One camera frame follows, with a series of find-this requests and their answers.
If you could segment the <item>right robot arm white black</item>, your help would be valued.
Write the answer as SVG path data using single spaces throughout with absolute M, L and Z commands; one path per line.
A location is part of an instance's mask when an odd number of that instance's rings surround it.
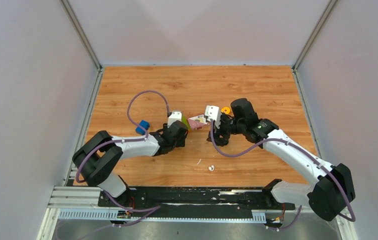
M 203 117 L 210 123 L 207 140 L 221 155 L 228 158 L 243 156 L 258 147 L 279 157 L 305 180 L 306 184 L 290 183 L 276 179 L 262 195 L 263 204 L 275 209 L 280 204 L 290 203 L 308 206 L 325 221 L 340 216 L 350 222 L 356 221 L 351 205 L 356 198 L 351 170 L 344 164 L 332 164 L 306 150 L 292 140 L 280 127 L 267 118 L 260 118 L 246 98 L 230 104 L 232 115 L 221 108 L 208 105 Z M 228 154 L 220 147 L 229 143 L 231 135 L 243 135 L 253 145 L 246 150 Z

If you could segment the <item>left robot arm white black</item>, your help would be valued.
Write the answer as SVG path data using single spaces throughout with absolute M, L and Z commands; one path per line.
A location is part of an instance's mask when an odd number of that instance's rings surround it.
M 74 153 L 72 161 L 88 186 L 101 188 L 112 202 L 123 207 L 129 203 L 130 193 L 121 177 L 113 173 L 116 164 L 133 157 L 165 155 L 184 147 L 188 133 L 188 127 L 179 120 L 147 136 L 118 137 L 102 130 Z

